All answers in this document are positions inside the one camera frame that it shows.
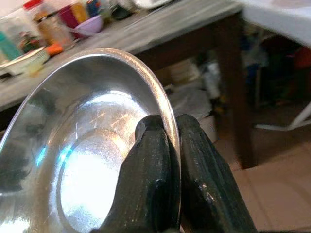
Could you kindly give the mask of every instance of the stainless steel bowl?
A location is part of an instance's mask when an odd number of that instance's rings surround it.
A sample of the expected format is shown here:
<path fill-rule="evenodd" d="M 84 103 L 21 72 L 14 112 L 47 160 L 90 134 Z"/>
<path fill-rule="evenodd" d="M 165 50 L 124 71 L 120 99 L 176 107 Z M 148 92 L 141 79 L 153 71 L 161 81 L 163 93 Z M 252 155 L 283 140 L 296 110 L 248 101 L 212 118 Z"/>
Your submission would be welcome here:
<path fill-rule="evenodd" d="M 116 49 L 75 55 L 19 108 L 0 143 L 0 232 L 88 232 L 115 193 L 137 123 L 162 116 L 179 158 L 176 121 L 161 84 Z"/>

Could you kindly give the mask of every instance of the floor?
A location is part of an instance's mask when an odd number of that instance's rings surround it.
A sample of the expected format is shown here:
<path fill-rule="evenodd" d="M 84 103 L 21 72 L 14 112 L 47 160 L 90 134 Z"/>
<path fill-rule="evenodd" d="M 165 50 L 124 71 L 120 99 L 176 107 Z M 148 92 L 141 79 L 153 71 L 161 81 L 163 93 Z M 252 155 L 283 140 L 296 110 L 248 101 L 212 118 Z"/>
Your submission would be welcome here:
<path fill-rule="evenodd" d="M 260 123 L 287 124 L 307 103 L 254 113 Z M 258 230 L 311 232 L 311 125 L 291 132 L 253 129 L 258 166 L 241 170 L 226 117 L 215 146 L 230 165 Z"/>

